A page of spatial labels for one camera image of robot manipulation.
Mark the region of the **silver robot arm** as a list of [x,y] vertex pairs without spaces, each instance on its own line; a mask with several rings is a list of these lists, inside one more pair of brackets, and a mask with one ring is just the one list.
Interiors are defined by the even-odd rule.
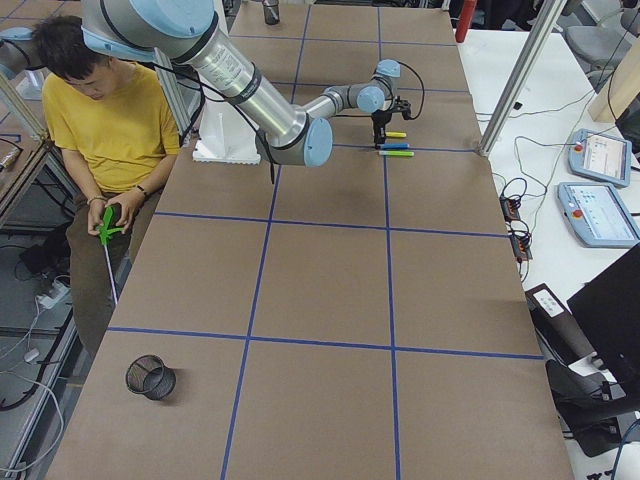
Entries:
[[85,1],[81,29],[85,45],[100,54],[151,62],[162,51],[193,67],[257,124],[257,143],[279,165],[323,165],[333,149],[331,117],[352,108],[373,114],[395,103],[401,66],[385,59],[369,82],[329,87],[306,105],[293,105],[231,43],[219,20],[211,1]]
[[8,80],[23,71],[39,70],[44,66],[31,28],[12,27],[1,31],[1,73]]

